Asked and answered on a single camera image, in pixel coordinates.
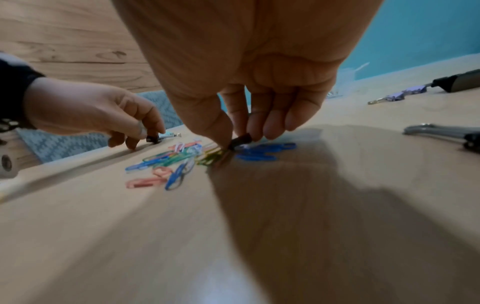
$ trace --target blue rug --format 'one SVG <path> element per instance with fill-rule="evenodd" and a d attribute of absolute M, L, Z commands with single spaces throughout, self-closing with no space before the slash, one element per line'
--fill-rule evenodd
<path fill-rule="evenodd" d="M 164 91 L 139 95 L 155 103 L 167 129 L 182 124 Z M 38 130 L 18 129 L 17 132 L 42 163 L 102 148 L 107 146 L 108 141 L 106 135 L 99 133 L 59 136 Z"/>

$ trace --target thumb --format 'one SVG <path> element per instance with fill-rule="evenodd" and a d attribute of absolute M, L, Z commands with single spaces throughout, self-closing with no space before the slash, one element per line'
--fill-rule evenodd
<path fill-rule="evenodd" d="M 113 108 L 108 117 L 108 128 L 110 131 L 120 132 L 135 139 L 147 138 L 147 130 L 143 123 L 121 108 Z"/>
<path fill-rule="evenodd" d="M 183 123 L 193 133 L 208 137 L 222 148 L 232 140 L 233 125 L 217 94 L 205 98 L 178 96 L 165 91 Z"/>

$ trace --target wooden floor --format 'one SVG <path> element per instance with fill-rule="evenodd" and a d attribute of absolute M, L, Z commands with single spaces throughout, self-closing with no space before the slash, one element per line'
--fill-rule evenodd
<path fill-rule="evenodd" d="M 160 89 L 110 0 L 1 0 L 0 51 L 49 77 Z M 40 164 L 16 133 L 1 137 L 21 168 Z"/>

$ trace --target dark sleeve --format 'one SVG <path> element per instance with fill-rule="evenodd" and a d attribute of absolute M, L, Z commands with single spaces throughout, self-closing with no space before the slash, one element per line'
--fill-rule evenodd
<path fill-rule="evenodd" d="M 15 127 L 34 129 L 24 115 L 25 91 L 32 82 L 44 77 L 28 65 L 0 59 L 0 132 Z"/>

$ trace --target table surface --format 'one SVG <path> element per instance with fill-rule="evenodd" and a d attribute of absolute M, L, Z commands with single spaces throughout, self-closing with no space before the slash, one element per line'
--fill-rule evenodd
<path fill-rule="evenodd" d="M 367 101 L 480 56 L 357 81 L 277 162 L 126 189 L 125 167 L 196 136 L 99 149 L 0 185 L 1 303 L 478 303 L 480 156 L 409 125 L 479 126 L 480 90 Z"/>

